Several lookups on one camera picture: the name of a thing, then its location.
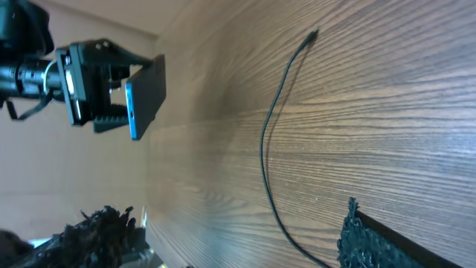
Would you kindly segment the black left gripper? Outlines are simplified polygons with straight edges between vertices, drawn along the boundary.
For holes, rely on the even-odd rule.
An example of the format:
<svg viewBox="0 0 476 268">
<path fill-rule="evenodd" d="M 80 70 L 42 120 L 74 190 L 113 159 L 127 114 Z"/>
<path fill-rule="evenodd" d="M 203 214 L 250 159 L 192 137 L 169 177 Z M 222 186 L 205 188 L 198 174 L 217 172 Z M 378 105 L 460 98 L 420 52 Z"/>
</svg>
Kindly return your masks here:
<svg viewBox="0 0 476 268">
<path fill-rule="evenodd" d="M 127 107 L 113 104 L 110 90 L 121 87 L 130 66 L 152 60 L 133 54 L 108 39 L 72 43 L 56 50 L 61 90 L 73 126 L 93 123 L 95 133 L 129 124 Z"/>
</svg>

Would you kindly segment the blue Samsung Galaxy smartphone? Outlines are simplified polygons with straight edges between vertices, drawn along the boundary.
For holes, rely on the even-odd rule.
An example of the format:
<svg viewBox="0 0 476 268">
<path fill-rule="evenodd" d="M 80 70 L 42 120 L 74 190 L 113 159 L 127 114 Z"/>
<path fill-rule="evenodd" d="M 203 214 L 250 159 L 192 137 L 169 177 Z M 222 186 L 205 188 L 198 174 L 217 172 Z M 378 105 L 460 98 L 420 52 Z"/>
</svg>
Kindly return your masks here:
<svg viewBox="0 0 476 268">
<path fill-rule="evenodd" d="M 159 54 L 125 85 L 130 137 L 141 140 L 167 96 L 165 56 Z"/>
</svg>

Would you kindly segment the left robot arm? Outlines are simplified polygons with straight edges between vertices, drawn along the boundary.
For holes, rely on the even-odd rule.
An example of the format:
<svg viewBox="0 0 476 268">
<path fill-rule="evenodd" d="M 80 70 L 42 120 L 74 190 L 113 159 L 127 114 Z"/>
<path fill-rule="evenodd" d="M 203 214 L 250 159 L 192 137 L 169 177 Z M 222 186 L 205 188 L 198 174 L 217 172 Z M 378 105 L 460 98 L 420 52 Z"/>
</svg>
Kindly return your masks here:
<svg viewBox="0 0 476 268">
<path fill-rule="evenodd" d="M 132 87 L 126 87 L 124 105 L 112 103 L 110 93 L 130 76 L 131 66 L 151 60 L 108 39 L 55 48 L 49 19 L 32 1 L 1 0 L 1 106 L 10 119 L 24 121 L 59 101 L 71 125 L 92 122 L 96 133 L 127 125 L 137 140 Z"/>
</svg>

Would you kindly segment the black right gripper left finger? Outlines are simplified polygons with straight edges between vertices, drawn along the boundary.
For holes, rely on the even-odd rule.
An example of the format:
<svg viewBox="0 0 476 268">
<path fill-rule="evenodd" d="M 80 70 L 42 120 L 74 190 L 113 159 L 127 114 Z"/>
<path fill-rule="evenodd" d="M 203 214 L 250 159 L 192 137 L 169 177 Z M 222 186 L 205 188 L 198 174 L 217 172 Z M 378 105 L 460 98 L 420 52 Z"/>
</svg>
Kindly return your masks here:
<svg viewBox="0 0 476 268">
<path fill-rule="evenodd" d="M 164 267 L 146 242 L 145 223 L 136 223 L 133 207 L 121 212 L 106 205 L 83 215 L 76 225 L 44 240 L 23 240 L 1 230 L 1 266 L 7 268 Z"/>
</svg>

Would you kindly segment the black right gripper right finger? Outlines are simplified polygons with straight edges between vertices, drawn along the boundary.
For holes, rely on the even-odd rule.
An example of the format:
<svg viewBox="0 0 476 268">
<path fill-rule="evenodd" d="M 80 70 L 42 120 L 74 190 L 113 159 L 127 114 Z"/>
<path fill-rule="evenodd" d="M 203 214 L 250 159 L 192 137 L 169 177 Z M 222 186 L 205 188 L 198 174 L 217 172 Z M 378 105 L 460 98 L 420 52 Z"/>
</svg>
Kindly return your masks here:
<svg viewBox="0 0 476 268">
<path fill-rule="evenodd" d="M 359 210 L 354 197 L 348 202 L 338 262 L 344 268 L 459 268 Z"/>
</svg>

